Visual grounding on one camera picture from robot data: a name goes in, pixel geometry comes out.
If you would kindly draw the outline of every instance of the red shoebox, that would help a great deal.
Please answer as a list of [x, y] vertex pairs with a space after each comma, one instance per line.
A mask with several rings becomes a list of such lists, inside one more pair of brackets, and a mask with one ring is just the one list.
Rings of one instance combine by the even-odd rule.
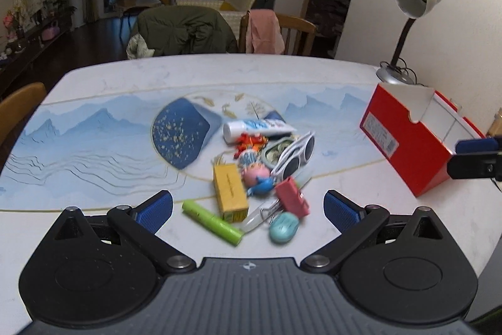
[[484, 138], [442, 94], [405, 84], [378, 84], [360, 127], [415, 197], [449, 178], [446, 164], [459, 140]]

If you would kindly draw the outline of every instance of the bag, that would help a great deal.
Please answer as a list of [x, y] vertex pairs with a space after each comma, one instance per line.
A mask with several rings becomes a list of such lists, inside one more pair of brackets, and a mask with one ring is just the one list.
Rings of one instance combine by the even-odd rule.
[[57, 35], [59, 35], [60, 28], [58, 26], [58, 21], [55, 20], [54, 22], [51, 23], [51, 26], [48, 27], [47, 29], [44, 29], [42, 31], [42, 40], [43, 41], [51, 41], [54, 39]]

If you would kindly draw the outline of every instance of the toothpaste tube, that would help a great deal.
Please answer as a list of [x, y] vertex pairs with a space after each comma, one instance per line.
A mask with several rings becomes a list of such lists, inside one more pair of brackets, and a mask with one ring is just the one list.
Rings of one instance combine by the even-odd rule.
[[227, 143], [234, 143], [245, 132], [249, 135], [260, 134], [264, 137], [291, 134], [296, 131], [289, 124], [279, 119], [244, 119], [227, 122], [223, 126], [223, 138]]

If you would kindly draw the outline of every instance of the green marker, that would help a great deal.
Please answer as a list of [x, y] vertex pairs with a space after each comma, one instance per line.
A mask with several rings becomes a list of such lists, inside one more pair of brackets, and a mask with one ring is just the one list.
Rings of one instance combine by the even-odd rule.
[[206, 229], [212, 231], [215, 235], [220, 236], [227, 242], [236, 246], [242, 240], [244, 235], [242, 231], [236, 229], [215, 214], [212, 214], [209, 210], [206, 210], [202, 206], [196, 204], [194, 201], [185, 200], [181, 208], [192, 219], [199, 222]]

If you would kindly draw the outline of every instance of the blue gripper pad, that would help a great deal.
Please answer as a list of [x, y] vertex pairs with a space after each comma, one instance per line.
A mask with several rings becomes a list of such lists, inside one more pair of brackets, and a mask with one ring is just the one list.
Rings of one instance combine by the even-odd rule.
[[134, 220], [155, 234], [173, 214], [173, 197], [169, 191], [161, 190], [135, 207], [132, 212]]
[[343, 234], [365, 217], [364, 208], [356, 205], [335, 190], [324, 196], [324, 215]]
[[456, 143], [457, 154], [472, 152], [494, 152], [499, 150], [499, 142], [495, 138], [465, 139]]

